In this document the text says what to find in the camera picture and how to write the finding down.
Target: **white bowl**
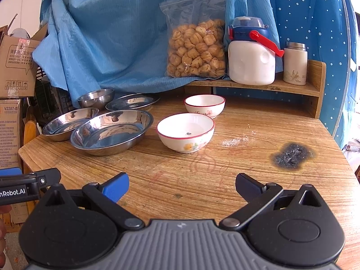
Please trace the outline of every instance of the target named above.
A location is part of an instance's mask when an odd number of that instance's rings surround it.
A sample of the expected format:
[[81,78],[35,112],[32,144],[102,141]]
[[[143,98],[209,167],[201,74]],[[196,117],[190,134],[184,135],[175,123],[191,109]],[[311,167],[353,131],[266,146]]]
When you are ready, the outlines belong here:
[[186,98],[184,103],[189,113],[207,115],[215,119],[224,109],[225,98],[213,94],[200,94]]
[[202,114],[177,114],[163,119],[157,126],[165,146],[181,153],[198,151],[214,134],[214,121]]

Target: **burn mark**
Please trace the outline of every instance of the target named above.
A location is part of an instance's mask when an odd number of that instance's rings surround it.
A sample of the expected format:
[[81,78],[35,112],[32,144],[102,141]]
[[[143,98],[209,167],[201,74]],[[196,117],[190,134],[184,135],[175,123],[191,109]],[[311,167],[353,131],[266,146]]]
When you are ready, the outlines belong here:
[[282,152],[273,156],[276,166],[284,169],[298,169],[300,164],[313,156],[310,149],[298,143],[286,145]]

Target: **metal screw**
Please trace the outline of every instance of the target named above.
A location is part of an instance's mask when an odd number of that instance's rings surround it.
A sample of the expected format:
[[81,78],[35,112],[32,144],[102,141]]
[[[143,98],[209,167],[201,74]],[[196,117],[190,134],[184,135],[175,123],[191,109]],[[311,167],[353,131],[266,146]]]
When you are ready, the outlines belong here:
[[240,225],[240,221],[236,218],[228,217],[223,220],[223,225],[226,227],[237,227]]
[[143,224],[143,221],[138,218],[128,218],[125,220],[125,225],[130,228],[136,228]]

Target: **stainless steel plate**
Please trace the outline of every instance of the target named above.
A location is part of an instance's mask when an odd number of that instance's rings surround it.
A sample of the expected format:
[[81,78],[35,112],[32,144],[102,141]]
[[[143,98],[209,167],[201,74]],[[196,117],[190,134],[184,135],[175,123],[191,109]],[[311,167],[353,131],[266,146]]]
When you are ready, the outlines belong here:
[[133,147],[154,119],[149,112],[119,110],[99,115],[71,134],[71,144],[92,155],[111,155]]
[[105,106],[114,99],[115,91],[112,88],[95,90],[80,96],[77,102],[82,108],[105,109]]
[[43,128],[43,135],[53,141],[69,140],[71,133],[81,124],[98,115],[97,108],[78,109],[52,120]]
[[106,109],[116,110],[149,110],[160,97],[157,94],[131,94],[114,99],[106,105]]

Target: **person's hand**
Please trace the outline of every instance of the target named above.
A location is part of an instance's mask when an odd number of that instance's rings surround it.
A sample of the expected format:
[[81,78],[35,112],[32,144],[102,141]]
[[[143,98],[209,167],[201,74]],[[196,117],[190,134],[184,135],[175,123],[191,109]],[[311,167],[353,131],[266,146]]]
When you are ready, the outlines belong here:
[[[0,206],[0,214],[8,213],[11,210],[10,205],[4,205]],[[6,234],[6,228],[4,221],[0,219],[0,268],[4,267],[5,265],[5,234]]]

